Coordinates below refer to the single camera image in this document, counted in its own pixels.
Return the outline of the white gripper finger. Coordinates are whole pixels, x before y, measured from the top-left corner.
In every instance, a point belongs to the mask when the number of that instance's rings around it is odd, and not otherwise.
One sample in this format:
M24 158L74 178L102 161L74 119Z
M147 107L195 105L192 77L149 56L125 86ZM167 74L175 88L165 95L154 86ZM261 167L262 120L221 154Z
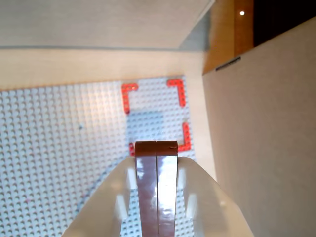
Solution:
M195 237L252 237L240 208L194 160L178 158L177 189Z
M135 158L126 158L94 191L64 236L119 237L122 222L128 218L130 195L135 189Z

